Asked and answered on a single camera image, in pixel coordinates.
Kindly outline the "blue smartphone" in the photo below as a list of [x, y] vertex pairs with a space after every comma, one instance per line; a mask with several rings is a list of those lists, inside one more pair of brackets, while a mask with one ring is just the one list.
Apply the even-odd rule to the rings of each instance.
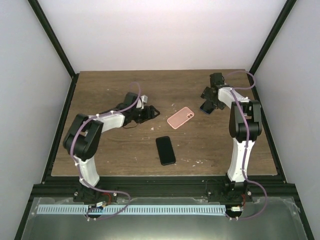
[[216, 106], [213, 102], [206, 100], [199, 109], [205, 114], [210, 115], [216, 109]]

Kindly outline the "pink phone case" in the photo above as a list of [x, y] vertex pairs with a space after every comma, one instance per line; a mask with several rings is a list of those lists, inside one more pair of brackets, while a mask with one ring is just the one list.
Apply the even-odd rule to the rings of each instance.
[[183, 107], [175, 114], [170, 116], [166, 121], [174, 130], [184, 125], [195, 116], [195, 113], [189, 107]]

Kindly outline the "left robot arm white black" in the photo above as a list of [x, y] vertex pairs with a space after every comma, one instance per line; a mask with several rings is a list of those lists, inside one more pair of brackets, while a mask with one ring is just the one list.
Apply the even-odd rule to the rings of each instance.
[[79, 182], [86, 187], [84, 195], [89, 201], [97, 202], [102, 196], [102, 189], [96, 164], [101, 135], [109, 130], [123, 128], [132, 121], [142, 124], [160, 115], [154, 106], [147, 105], [148, 97], [128, 92], [124, 101], [116, 107], [95, 115], [79, 113], [75, 116], [63, 140], [63, 147], [73, 158], [79, 171]]

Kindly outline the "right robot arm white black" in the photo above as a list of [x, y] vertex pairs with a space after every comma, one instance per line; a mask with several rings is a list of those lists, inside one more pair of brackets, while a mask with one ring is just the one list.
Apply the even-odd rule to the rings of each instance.
[[200, 110], [209, 115], [214, 110], [230, 109], [228, 129], [233, 149], [222, 195], [225, 200], [232, 202], [240, 196], [240, 192], [246, 190], [250, 154], [263, 128], [261, 103], [238, 93], [237, 87], [225, 82], [221, 72], [211, 74], [209, 81], [210, 86], [201, 94], [205, 102]]

